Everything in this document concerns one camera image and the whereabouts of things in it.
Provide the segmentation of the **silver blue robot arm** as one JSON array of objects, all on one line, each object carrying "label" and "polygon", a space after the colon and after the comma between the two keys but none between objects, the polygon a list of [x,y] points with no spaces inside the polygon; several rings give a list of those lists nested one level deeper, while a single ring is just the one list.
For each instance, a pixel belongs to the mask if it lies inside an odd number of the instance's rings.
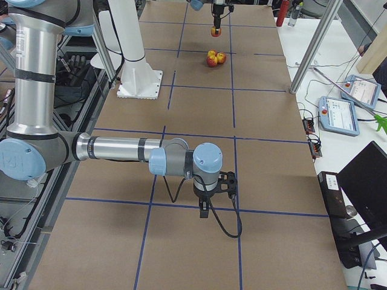
[{"label": "silver blue robot arm", "polygon": [[[202,0],[191,0],[187,1],[190,6],[195,10],[199,11],[202,9],[207,1]],[[213,17],[213,27],[211,28],[211,35],[217,37],[221,34],[221,19],[224,14],[224,9],[227,6],[226,1],[214,0],[210,1],[211,3],[211,15]]]},{"label": "silver blue robot arm", "polygon": [[203,143],[189,149],[180,139],[105,138],[53,126],[57,38],[94,30],[91,1],[10,1],[16,24],[15,119],[1,141],[1,171],[26,181],[72,161],[147,163],[153,175],[193,179],[200,216],[213,211],[221,191],[221,149]]}]

